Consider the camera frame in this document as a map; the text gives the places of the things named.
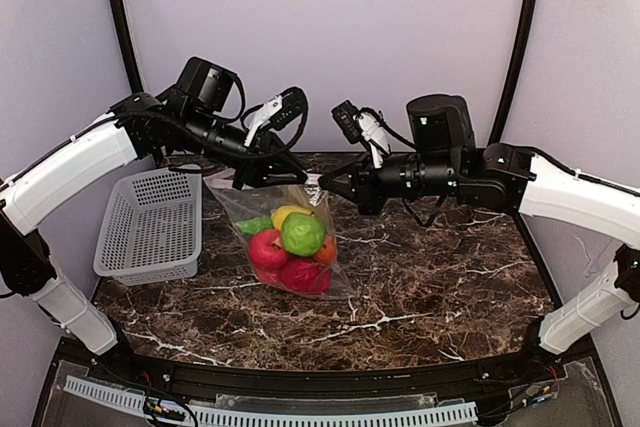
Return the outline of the red toy fruit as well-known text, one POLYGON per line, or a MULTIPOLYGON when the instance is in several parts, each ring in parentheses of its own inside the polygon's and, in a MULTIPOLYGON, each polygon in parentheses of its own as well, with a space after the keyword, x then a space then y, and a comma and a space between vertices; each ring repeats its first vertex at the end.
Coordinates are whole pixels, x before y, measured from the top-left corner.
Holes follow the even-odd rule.
POLYGON ((311 293, 313 295, 324 295, 328 292, 331 282, 331 272, 324 271, 320 273, 313 284, 311 293))
POLYGON ((295 258, 282 268, 280 281, 289 291, 313 295, 311 291, 314 281, 322 272, 322 268, 317 263, 308 259, 295 258))

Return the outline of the red toy apple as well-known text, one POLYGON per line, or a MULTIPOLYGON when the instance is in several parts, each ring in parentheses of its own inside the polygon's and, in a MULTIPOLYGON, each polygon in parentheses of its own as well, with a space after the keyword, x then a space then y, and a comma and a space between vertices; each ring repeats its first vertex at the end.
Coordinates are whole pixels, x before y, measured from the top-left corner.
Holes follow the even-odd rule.
POLYGON ((254 275, 258 281, 269 286, 278 286, 280 281, 280 269, 270 270, 255 268, 254 275))

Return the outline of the white plastic basket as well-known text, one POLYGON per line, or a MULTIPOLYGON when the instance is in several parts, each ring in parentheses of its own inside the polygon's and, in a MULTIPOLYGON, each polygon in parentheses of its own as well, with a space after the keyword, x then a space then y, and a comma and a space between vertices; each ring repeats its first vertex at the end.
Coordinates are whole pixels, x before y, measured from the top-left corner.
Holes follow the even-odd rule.
POLYGON ((114 185, 93 269, 126 286, 180 280, 197 274, 201 250, 201 178, 157 169, 114 185))

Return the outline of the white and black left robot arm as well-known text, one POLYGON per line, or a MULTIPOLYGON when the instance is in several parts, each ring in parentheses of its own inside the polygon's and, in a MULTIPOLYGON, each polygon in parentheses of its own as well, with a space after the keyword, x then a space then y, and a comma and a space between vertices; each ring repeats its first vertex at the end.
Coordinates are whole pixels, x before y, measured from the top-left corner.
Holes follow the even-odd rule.
POLYGON ((117 169, 174 152, 233 168, 235 188, 305 182, 290 152, 308 120, 305 93, 289 87, 262 105, 221 116, 231 89, 242 87, 234 72, 192 57, 162 93, 133 93, 2 181, 1 278, 9 292, 30 298, 90 352, 104 355, 122 338, 53 262, 38 231, 49 214, 117 169))

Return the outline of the yellow toy lemon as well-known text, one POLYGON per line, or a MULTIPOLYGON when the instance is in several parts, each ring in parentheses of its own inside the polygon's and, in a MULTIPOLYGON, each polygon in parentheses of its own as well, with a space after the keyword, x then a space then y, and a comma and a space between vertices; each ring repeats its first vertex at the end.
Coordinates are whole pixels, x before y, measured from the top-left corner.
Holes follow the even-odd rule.
POLYGON ((276 230, 281 230, 287 217, 294 213, 307 216, 313 214, 311 210, 296 205, 280 206, 271 214, 271 222, 273 227, 276 230))

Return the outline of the red toy tomato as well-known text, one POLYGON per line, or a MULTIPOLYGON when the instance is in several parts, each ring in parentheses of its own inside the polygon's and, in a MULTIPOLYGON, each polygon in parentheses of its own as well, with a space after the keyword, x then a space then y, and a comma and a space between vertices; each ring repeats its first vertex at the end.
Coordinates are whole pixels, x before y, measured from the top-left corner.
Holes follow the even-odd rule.
POLYGON ((251 238, 248 256, 256 269, 277 270, 289 261, 290 255, 281 246, 280 238, 276 229, 263 230, 251 238))

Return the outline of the red toy fruit front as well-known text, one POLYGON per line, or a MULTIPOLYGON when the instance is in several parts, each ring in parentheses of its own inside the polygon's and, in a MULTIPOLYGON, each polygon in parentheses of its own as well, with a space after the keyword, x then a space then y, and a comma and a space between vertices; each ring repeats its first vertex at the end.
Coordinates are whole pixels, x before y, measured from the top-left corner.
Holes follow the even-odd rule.
POLYGON ((317 263, 308 259, 295 258, 282 268, 280 281, 289 291, 313 295, 311 291, 314 281, 322 272, 322 268, 317 263))

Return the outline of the clear zip top bag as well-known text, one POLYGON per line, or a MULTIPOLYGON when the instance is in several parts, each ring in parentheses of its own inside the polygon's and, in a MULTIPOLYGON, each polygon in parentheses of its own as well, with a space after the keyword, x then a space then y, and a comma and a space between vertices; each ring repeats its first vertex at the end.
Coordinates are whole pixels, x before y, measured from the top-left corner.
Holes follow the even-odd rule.
POLYGON ((306 298, 353 294, 337 260, 328 192, 316 175, 303 184, 239 190, 220 174, 205 183, 227 213, 259 282, 306 298))

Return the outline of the green orange toy mango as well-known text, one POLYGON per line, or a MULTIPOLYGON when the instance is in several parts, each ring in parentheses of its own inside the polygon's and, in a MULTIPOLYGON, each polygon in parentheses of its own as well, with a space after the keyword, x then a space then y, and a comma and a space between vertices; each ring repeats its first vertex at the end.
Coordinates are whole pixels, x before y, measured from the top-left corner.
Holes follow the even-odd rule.
POLYGON ((315 253, 313 259, 315 262, 329 265, 333 263, 337 258, 337 246, 334 241, 334 238, 331 236, 327 236, 320 247, 320 249, 315 253))

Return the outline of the green toy cucumber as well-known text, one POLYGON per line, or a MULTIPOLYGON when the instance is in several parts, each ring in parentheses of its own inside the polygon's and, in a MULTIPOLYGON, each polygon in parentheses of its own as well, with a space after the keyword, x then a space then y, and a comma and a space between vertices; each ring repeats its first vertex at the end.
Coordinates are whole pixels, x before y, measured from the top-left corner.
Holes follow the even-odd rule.
POLYGON ((235 226, 243 235, 253 236, 264 230, 272 229, 273 223, 270 217, 258 216, 238 221, 235 226))

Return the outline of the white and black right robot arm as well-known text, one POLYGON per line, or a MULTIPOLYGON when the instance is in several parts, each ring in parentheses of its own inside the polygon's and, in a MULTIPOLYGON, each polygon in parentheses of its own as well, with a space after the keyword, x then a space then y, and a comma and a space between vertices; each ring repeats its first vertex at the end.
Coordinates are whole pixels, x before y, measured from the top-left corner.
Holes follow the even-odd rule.
POLYGON ((322 189, 377 215, 390 199, 405 206, 422 197, 448 198, 510 216, 572 224, 620 241, 613 260, 565 305, 534 321, 524 350, 559 356, 625 308, 639 303, 639 191, 571 169, 534 147, 475 136, 465 99, 431 94, 406 106, 410 152, 392 154, 393 134, 381 115, 350 101, 332 117, 364 154, 319 178, 322 189))

